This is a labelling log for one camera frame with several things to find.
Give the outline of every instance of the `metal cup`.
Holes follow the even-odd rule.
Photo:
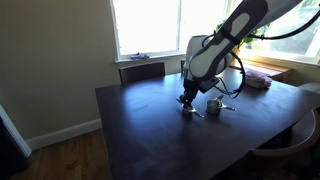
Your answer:
[[[207,101],[207,112],[212,115],[218,115],[221,111],[221,101],[219,100],[208,100]]]

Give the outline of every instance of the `wooden chair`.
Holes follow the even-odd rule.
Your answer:
[[[279,149],[252,149],[251,154],[258,164],[267,166],[260,172],[260,178],[280,170],[286,163],[312,147],[320,137],[319,114],[311,110],[303,116],[290,131],[288,147]]]
[[[184,66],[185,62],[186,62],[186,60],[184,60],[184,59],[180,61],[181,74],[183,74],[183,66]]]
[[[164,62],[123,67],[119,69],[121,84],[165,76]]]

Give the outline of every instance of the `window frame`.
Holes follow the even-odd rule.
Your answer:
[[[128,55],[121,55],[120,52],[120,42],[119,42],[119,34],[116,26],[116,13],[115,13],[115,6],[114,6],[114,0],[110,1],[110,7],[111,7],[111,14],[112,14],[112,23],[113,23],[113,29],[114,29],[114,39],[115,39],[115,45],[116,45],[116,62],[126,62],[126,61],[132,61],[130,59],[131,55],[134,54],[128,54]],[[180,33],[181,33],[181,11],[182,11],[182,0],[179,0],[179,15],[178,15],[178,21],[180,22],[178,24],[178,37],[177,37],[177,47],[175,50],[170,50],[170,51],[163,51],[163,52],[143,52],[143,54],[147,54],[150,59],[153,58],[162,58],[162,57],[171,57],[171,56],[181,56],[185,55],[186,52],[185,50],[181,50],[180,48]],[[226,0],[224,2],[224,13],[223,16],[227,17],[231,12],[232,12],[232,7],[234,6],[235,0]]]
[[[234,0],[233,9],[236,8],[236,5],[237,5],[236,1],[239,2],[240,0]],[[318,52],[315,53],[316,55],[314,57],[308,56],[308,52],[312,51],[312,49],[313,49],[312,44],[316,44],[316,38],[315,38],[316,36],[320,37],[320,26],[318,26],[317,32],[313,36],[313,40],[312,40],[312,42],[306,52],[306,55],[298,55],[298,54],[276,52],[276,51],[271,51],[272,53],[270,53],[269,51],[267,53],[263,53],[263,51],[254,50],[254,49],[251,50],[251,49],[246,49],[246,48],[242,47],[240,57],[245,58],[247,60],[252,60],[252,61],[257,60],[257,59],[266,59],[266,60],[276,59],[278,61],[283,60],[283,61],[289,61],[289,62],[310,64],[310,65],[320,65],[320,47],[318,48]]]

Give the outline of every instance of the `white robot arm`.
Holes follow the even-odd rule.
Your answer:
[[[215,75],[231,62],[229,52],[252,31],[281,17],[302,0],[243,0],[222,27],[202,47],[205,36],[191,38],[184,65],[184,94],[178,101],[183,110],[194,112],[191,105],[198,90],[205,93],[217,83]]]

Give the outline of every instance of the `table surface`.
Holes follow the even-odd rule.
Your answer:
[[[233,69],[220,77],[229,90],[241,81]],[[320,106],[319,94],[273,81],[267,90],[245,86],[236,99],[225,96],[237,110],[219,116],[206,113],[206,101],[220,93],[199,92],[193,105],[205,117],[186,116],[176,101],[182,84],[174,74],[96,89],[115,179],[209,179]]]

